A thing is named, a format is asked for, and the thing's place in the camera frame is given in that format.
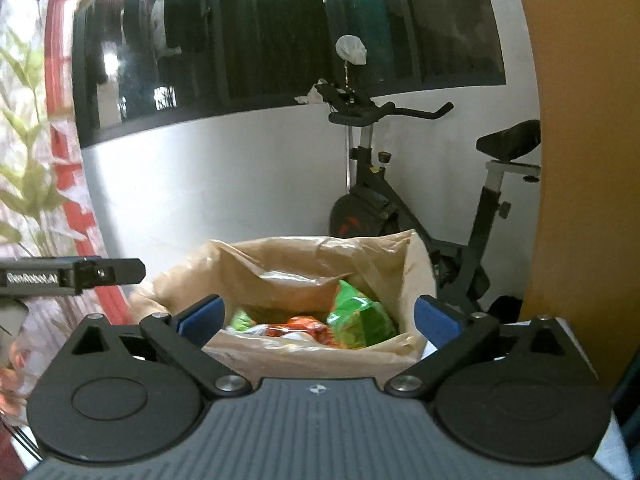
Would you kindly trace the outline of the person left hand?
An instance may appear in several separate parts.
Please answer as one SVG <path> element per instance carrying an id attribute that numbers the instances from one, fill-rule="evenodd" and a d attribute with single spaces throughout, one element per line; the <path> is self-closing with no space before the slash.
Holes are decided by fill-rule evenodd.
<path id="1" fill-rule="evenodd" d="M 10 425 L 27 424 L 26 404 L 34 378 L 26 372 L 30 355 L 21 338 L 28 307 L 20 300 L 1 298 L 1 417 Z"/>

